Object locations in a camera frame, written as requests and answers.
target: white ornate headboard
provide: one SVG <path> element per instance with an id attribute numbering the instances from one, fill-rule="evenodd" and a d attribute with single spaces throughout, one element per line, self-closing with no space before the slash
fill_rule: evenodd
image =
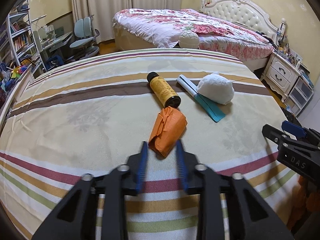
<path id="1" fill-rule="evenodd" d="M 212 17 L 237 22 L 258 32 L 264 32 L 274 39 L 278 28 L 270 22 L 270 16 L 250 0 L 212 0 L 209 4 L 202 1 L 205 14 Z"/>

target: drawer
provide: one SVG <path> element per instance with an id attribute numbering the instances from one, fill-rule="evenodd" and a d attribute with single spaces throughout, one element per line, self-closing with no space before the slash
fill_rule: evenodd
<path id="1" fill-rule="evenodd" d="M 296 72 L 293 69 L 287 66 L 283 61 L 279 60 L 277 57 L 275 57 L 272 61 L 271 67 L 278 71 L 289 82 L 292 82 L 297 76 Z"/>
<path id="2" fill-rule="evenodd" d="M 285 79 L 283 75 L 281 75 L 274 68 L 269 68 L 266 74 L 266 77 L 269 78 L 276 86 L 278 86 L 284 93 L 290 87 L 290 82 Z"/>

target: striped bedspread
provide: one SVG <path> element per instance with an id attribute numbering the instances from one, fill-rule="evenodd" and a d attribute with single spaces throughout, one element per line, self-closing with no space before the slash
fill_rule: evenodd
<path id="1" fill-rule="evenodd" d="M 168 80 L 186 116 L 182 142 L 220 174 L 240 172 L 286 223 L 297 175 L 276 161 L 277 146 L 262 136 L 285 116 L 255 75 L 233 56 L 192 49 L 119 52 L 65 65 L 36 79 L 14 106 L 0 136 L 0 200 L 31 239 L 41 222 L 81 175 L 107 174 L 138 153 L 161 105 L 147 73 Z M 219 72 L 233 80 L 235 96 L 220 106 L 219 123 L 177 85 L 183 74 L 197 83 Z M 164 160 L 149 150 L 143 194 L 126 197 L 130 239 L 195 239 L 198 197 L 178 181 L 175 150 Z M 225 231 L 228 214 L 223 195 Z M 103 207 L 99 203 L 97 238 Z"/>

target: white tissue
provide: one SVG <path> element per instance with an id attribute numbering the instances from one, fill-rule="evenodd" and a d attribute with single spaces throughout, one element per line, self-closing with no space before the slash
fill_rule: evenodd
<path id="1" fill-rule="evenodd" d="M 200 80 L 197 92 L 222 105 L 230 103 L 235 94 L 232 81 L 214 73 Z"/>

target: orange object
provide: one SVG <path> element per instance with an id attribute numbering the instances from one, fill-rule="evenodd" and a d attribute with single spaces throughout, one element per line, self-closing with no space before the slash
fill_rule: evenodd
<path id="1" fill-rule="evenodd" d="M 311 192 L 307 199 L 307 209 L 311 212 L 320 211 L 320 193 Z"/>
<path id="2" fill-rule="evenodd" d="M 186 126 L 186 117 L 179 110 L 171 106 L 162 109 L 153 126 L 149 147 L 167 157 Z"/>
<path id="3" fill-rule="evenodd" d="M 306 186 L 308 185 L 308 180 L 302 176 L 299 177 L 298 179 L 298 183 L 301 185 L 301 186 Z"/>
<path id="4" fill-rule="evenodd" d="M 296 222 L 302 218 L 303 214 L 306 212 L 306 206 L 300 208 L 293 207 L 291 211 L 290 218 L 287 223 L 287 228 L 291 230 Z"/>
<path id="5" fill-rule="evenodd" d="M 300 187 L 299 191 L 293 196 L 293 206 L 301 208 L 306 205 L 307 191 L 305 187 Z"/>

